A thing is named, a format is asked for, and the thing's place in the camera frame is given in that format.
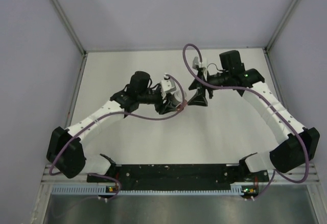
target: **white table surface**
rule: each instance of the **white table surface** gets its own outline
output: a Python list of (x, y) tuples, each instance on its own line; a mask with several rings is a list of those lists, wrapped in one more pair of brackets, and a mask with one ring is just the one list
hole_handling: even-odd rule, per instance
[[(219, 54), (228, 50), (203, 50), (208, 62), (220, 65)], [(262, 49), (239, 49), (245, 69), (256, 68), (275, 93)], [(196, 52), (188, 50), (192, 64)], [(72, 124), (101, 107), (129, 83), (135, 71), (160, 82), (164, 73), (177, 78), (188, 91), (193, 77), (178, 51), (89, 53)], [(211, 74), (216, 72), (213, 65)], [(166, 121), (127, 117), (111, 125), (85, 149), (86, 157), (103, 153), (118, 164), (237, 163), (254, 152), (273, 149), (277, 142), (261, 117), (236, 91), (214, 91), (208, 107), (188, 106)], [(135, 114), (160, 117), (153, 105), (140, 105)]]

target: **cable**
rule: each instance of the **cable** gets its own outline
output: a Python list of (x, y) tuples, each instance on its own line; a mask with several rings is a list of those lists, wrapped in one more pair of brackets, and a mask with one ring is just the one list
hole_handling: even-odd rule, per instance
[[(182, 104), (184, 104), (185, 102), (185, 94), (184, 94), (184, 91), (183, 91), (183, 88), (181, 86), (181, 84), (171, 75), (168, 75), (167, 76), (171, 79), (173, 79), (173, 81), (175, 81), (181, 91), (181, 94), (182, 94)], [(132, 117), (136, 117), (136, 118), (141, 118), (141, 119), (145, 119), (145, 120), (150, 120), (150, 121), (163, 121), (163, 120), (167, 120), (167, 119), (170, 119), (170, 118), (173, 118), (175, 116), (177, 116), (181, 111), (181, 110), (178, 110), (176, 113), (168, 116), (168, 117), (164, 117), (164, 118), (147, 118), (147, 117), (143, 117), (143, 116), (140, 116), (140, 115), (137, 115), (137, 114), (132, 114), (132, 113), (128, 113), (128, 112), (125, 112), (125, 111), (117, 111), (115, 113), (108, 113), (108, 114), (105, 114), (101, 117), (98, 118), (98, 121), (104, 119), (104, 118), (107, 118), (109, 116), (112, 116), (112, 115), (118, 115), (118, 114), (124, 114), (124, 115), (129, 115), (129, 116), (132, 116)], [(54, 159), (54, 161), (52, 162), (52, 165), (49, 169), (49, 175), (58, 175), (60, 174), (61, 172), (57, 172), (57, 173), (53, 173), (53, 169), (55, 168), (55, 165), (57, 164), (59, 158), (61, 157), (61, 155), (63, 154), (63, 152), (67, 149), (68, 145), (70, 144), (70, 142), (72, 142), (74, 139), (76, 139), (81, 133), (83, 133), (84, 131), (86, 131), (87, 129), (89, 129), (90, 127), (92, 127), (93, 125), (95, 124), (95, 122), (91, 122), (90, 124), (88, 124), (87, 126), (85, 126), (83, 129), (81, 129), (76, 135), (74, 135), (63, 147), (62, 149), (60, 150), (60, 152), (57, 154), (56, 158)]]
[(156, 87), (158, 87), (160, 85), (160, 83), (157, 83), (156, 85), (154, 85), (153, 87), (150, 87), (149, 89), (154, 89)]
[(151, 85), (152, 85), (152, 79), (150, 78), (150, 84), (149, 84), (148, 88), (150, 88)]
[[(181, 104), (184, 104), (185, 102), (185, 95), (184, 95), (184, 91), (183, 91), (183, 88), (181, 86), (181, 84), (177, 81), (177, 79), (175, 79), (173, 76), (169, 75), (169, 74), (166, 74), (169, 78), (173, 79), (180, 91), (181, 91), (181, 94), (182, 94), (182, 103)], [(137, 118), (141, 118), (141, 119), (146, 119), (146, 120), (151, 120), (151, 121), (163, 121), (163, 120), (167, 120), (167, 119), (170, 119), (170, 118), (173, 118), (175, 116), (177, 116), (181, 111), (181, 110), (178, 110), (175, 114), (172, 114), (168, 117), (165, 117), (165, 118), (147, 118), (147, 117), (143, 117), (143, 116), (140, 116), (140, 115), (136, 115), (136, 114), (132, 114), (132, 113), (127, 113), (125, 111), (118, 111), (116, 113), (109, 113), (109, 114), (105, 114), (101, 117), (98, 118), (98, 121), (106, 118), (106, 117), (109, 117), (111, 115), (118, 115), (118, 114), (125, 114), (125, 115), (129, 115), (129, 116), (133, 116), (133, 117), (137, 117)], [(58, 175), (58, 174), (61, 174), (61, 172), (57, 172), (57, 173), (53, 173), (53, 169), (55, 167), (55, 165), (57, 164), (59, 158), (61, 157), (61, 155), (63, 154), (63, 152), (67, 149), (68, 145), (70, 144), (70, 142), (72, 142), (75, 138), (77, 138), (81, 133), (83, 133), (84, 131), (86, 131), (87, 129), (89, 129), (90, 127), (92, 127), (93, 125), (95, 124), (95, 122), (91, 122), (90, 124), (88, 124), (86, 127), (84, 127), (82, 130), (80, 130), (76, 135), (74, 135), (63, 147), (62, 149), (60, 150), (60, 152), (58, 153), (58, 155), (56, 156), (56, 158), (54, 159), (50, 169), (49, 169), (49, 175)], [(101, 175), (101, 174), (95, 174), (95, 173), (89, 173), (88, 175), (91, 175), (91, 176), (95, 176), (95, 177), (100, 177), (100, 178), (104, 178), (104, 179), (108, 179), (108, 180), (111, 180), (113, 182), (116, 182), (119, 186), (119, 189), (118, 191), (115, 193), (115, 195), (113, 195), (111, 198), (109, 198), (109, 200), (113, 200), (117, 197), (118, 193), (120, 192), (120, 190), (122, 189), (122, 184), (120, 183), (120, 181), (118, 181), (117, 179), (115, 178), (112, 178), (112, 177), (109, 177), (109, 176), (106, 176), (106, 175)], [(95, 196), (90, 196), (90, 197), (86, 197), (86, 198), (83, 198), (82, 200), (76, 202), (75, 204), (73, 204), (72, 206), (70, 206), (65, 212), (61, 213), (60, 215), (56, 215), (54, 213), (54, 209), (53, 207), (51, 208), (51, 212), (52, 212), (52, 215), (54, 218), (56, 219), (59, 219), (61, 218), (62, 216), (64, 216), (67, 212), (69, 212), (71, 209), (73, 209), (75, 206), (77, 206), (78, 204), (88, 200), (88, 199), (93, 199), (93, 198), (97, 198)]]
[(259, 192), (259, 194), (258, 194), (257, 196), (255, 196), (253, 199), (257, 199), (258, 197), (261, 197), (262, 194), (264, 194), (264, 193), (268, 190), (270, 184), (273, 182), (273, 180), (274, 180), (274, 178), (275, 178), (275, 174), (276, 174), (276, 172), (275, 172), (275, 170), (274, 170), (273, 173), (272, 173), (272, 176), (271, 176), (271, 178), (270, 178), (270, 180), (269, 180), (269, 182), (268, 182), (268, 184), (267, 184), (267, 185), (265, 186), (265, 188), (264, 188), (261, 192)]
[(254, 177), (254, 187), (256, 189), (259, 189), (259, 181), (258, 181), (258, 177), (257, 176)]
[(306, 181), (306, 179), (308, 178), (308, 175), (309, 175), (309, 156), (308, 156), (308, 152), (307, 152), (307, 149), (306, 149), (306, 145), (305, 143), (303, 142), (302, 138), (300, 137), (300, 135), (296, 132), (296, 130), (293, 128), (293, 126), (275, 109), (275, 107), (273, 107), (271, 105), (271, 103), (261, 94), (259, 94), (258, 92), (252, 90), (252, 89), (249, 89), (247, 87), (239, 87), (239, 86), (225, 86), (225, 87), (221, 87), (221, 86), (214, 86), (214, 85), (211, 85), (209, 83), (206, 83), (204, 82), (203, 80), (201, 80), (199, 77), (197, 77), (197, 75), (194, 74), (194, 72), (192, 71), (191, 67), (189, 66), (188, 64), (188, 61), (187, 61), (187, 58), (186, 58), (186, 49), (187, 47), (193, 47), (198, 55), (199, 55), (199, 58), (200, 58), (200, 62), (202, 62), (202, 55), (201, 55), (201, 52), (199, 50), (199, 48), (197, 46), (195, 46), (194, 44), (192, 43), (188, 43), (184, 46), (183, 48), (183, 60), (184, 60), (184, 63), (186, 65), (186, 68), (188, 69), (188, 71), (190, 72), (190, 74), (198, 81), (200, 82), (201, 84), (209, 87), (209, 88), (212, 88), (212, 89), (238, 89), (238, 90), (244, 90), (244, 91), (248, 91), (248, 92), (251, 92), (257, 96), (259, 96), (259, 98), (261, 98), (272, 110), (273, 112), (279, 117), (279, 119), (281, 119), (284, 124), (289, 127), (289, 129), (294, 133), (294, 135), (296, 136), (296, 138), (298, 139), (302, 149), (303, 149), (303, 153), (304, 153), (304, 156), (305, 156), (305, 162), (306, 162), (306, 169), (305, 169), (305, 174), (303, 176), (302, 179), (298, 180), (298, 181), (295, 181), (293, 179), (290, 179), (288, 177), (286, 177), (285, 175), (283, 175), (281, 172), (279, 172), (278, 170), (275, 170), (278, 174), (281, 175), (281, 177), (283, 177), (284, 179), (292, 182), (292, 183), (303, 183)]
[(128, 87), (128, 84), (125, 85), (122, 91), (125, 91), (125, 89)]
[[(106, 175), (100, 175), (100, 174), (93, 174), (93, 173), (90, 173), (89, 175), (91, 176), (96, 176), (96, 177), (100, 177), (100, 178), (104, 178), (104, 179), (107, 179), (107, 180), (111, 180), (115, 183), (117, 183), (118, 185), (118, 190), (115, 192), (115, 194), (111, 197), (111, 198), (108, 198), (108, 200), (113, 200), (117, 197), (118, 193), (120, 192), (120, 190), (122, 189), (122, 184), (120, 183), (120, 181), (118, 181), (117, 179), (115, 178), (112, 178), (112, 177), (109, 177), (109, 176), (106, 176)], [(59, 219), (61, 217), (63, 217), (65, 214), (67, 214), (67, 212), (69, 212), (70, 210), (72, 210), (74, 207), (76, 207), (77, 205), (79, 205), (80, 203), (86, 201), (86, 200), (89, 200), (89, 199), (94, 199), (94, 198), (99, 198), (98, 196), (89, 196), (89, 197), (85, 197), (79, 201), (77, 201), (76, 203), (74, 203), (73, 205), (69, 206), (63, 213), (61, 213), (60, 215), (56, 215), (55, 214), (55, 210), (54, 210), (54, 205), (52, 205), (51, 207), (51, 214), (52, 216), (55, 218), (55, 219)]]
[(208, 64), (208, 66), (206, 68), (208, 69), (211, 64), (213, 64), (216, 67), (216, 69), (217, 69), (218, 72), (222, 72), (223, 71), (223, 70), (218, 69), (218, 66), (215, 63)]

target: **black bracket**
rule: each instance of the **black bracket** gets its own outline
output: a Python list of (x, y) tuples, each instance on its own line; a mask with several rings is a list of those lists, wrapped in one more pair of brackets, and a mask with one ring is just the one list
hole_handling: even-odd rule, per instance
[[(220, 54), (219, 57), (223, 70), (213, 75), (207, 72), (206, 82), (208, 84), (213, 86), (241, 86), (251, 88), (257, 82), (265, 82), (264, 77), (256, 69), (245, 70), (239, 51), (228, 51)], [(198, 68), (197, 71), (197, 77), (204, 80), (203, 68)], [(197, 80), (194, 80), (189, 87), (189, 90), (193, 89), (197, 89), (197, 92), (189, 100), (188, 105), (207, 106), (205, 90), (208, 91), (209, 98), (211, 99), (213, 97), (213, 89), (201, 84)], [(237, 92), (243, 96), (243, 90), (237, 90)]]
[[(306, 145), (309, 160), (313, 159), (320, 138), (319, 132), (315, 128), (305, 128), (299, 135)], [(282, 173), (287, 173), (291, 169), (305, 163), (303, 149), (298, 139), (292, 134), (288, 136), (287, 140), (270, 152), (272, 164)]]
[[(122, 190), (200, 191), (229, 190), (234, 182), (267, 182), (266, 171), (247, 176), (238, 166), (226, 164), (111, 165), (107, 176), (119, 180)], [(88, 175), (87, 182), (105, 183), (107, 179)]]
[[(72, 138), (68, 130), (62, 127), (57, 127), (53, 130), (46, 159), (53, 163), (63, 146)], [(67, 178), (73, 178), (78, 175), (84, 168), (86, 158), (84, 156), (83, 147), (80, 143), (80, 138), (74, 139), (68, 145), (67, 149), (60, 156), (56, 167)]]

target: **white wall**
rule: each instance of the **white wall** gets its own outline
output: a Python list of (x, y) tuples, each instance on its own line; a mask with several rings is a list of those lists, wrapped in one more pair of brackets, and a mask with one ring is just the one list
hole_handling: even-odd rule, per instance
[(291, 112), (320, 132), (314, 161), (327, 193), (327, 0), (302, 0), (270, 57)]
[(81, 56), (49, 0), (0, 0), (0, 223), (28, 223)]
[(87, 50), (264, 47), (291, 0), (59, 0)]

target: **robotic arm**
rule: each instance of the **robotic arm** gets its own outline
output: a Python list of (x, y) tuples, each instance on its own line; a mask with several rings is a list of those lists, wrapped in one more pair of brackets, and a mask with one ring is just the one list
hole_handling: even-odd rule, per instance
[[(319, 132), (315, 128), (307, 129), (304, 125), (292, 117), (283, 105), (274, 97), (265, 79), (256, 69), (245, 70), (241, 62), (240, 53), (236, 50), (220, 54), (223, 70), (210, 75), (207, 70), (207, 61), (201, 62), (198, 57), (193, 61), (193, 68), (198, 71), (197, 76), (204, 82), (214, 86), (246, 87), (262, 95), (270, 105), (258, 95), (237, 89), (237, 92), (261, 115), (263, 120), (272, 130), (279, 146), (272, 151), (251, 154), (240, 160), (240, 171), (243, 175), (267, 169), (277, 169), (286, 173), (289, 170), (303, 164), (305, 156), (294, 132), (285, 125), (277, 116), (277, 112), (287, 121), (300, 135), (305, 143), (309, 160), (314, 157), (319, 140)], [(209, 98), (213, 97), (213, 90), (198, 80), (194, 80), (189, 90), (196, 89), (196, 94), (190, 99), (188, 105), (208, 106), (205, 96), (208, 91)]]
[(67, 178), (73, 178), (79, 173), (105, 174), (114, 163), (110, 158), (102, 154), (89, 156), (87, 159), (84, 156), (86, 146), (103, 129), (127, 117), (137, 110), (140, 104), (154, 104), (160, 115), (179, 109), (182, 95), (180, 90), (177, 91), (172, 79), (165, 75), (157, 85), (150, 87), (151, 84), (148, 73), (135, 72), (130, 83), (92, 115), (66, 129), (57, 127), (52, 133), (46, 158), (53, 163), (64, 145), (75, 137), (59, 156), (56, 168)]

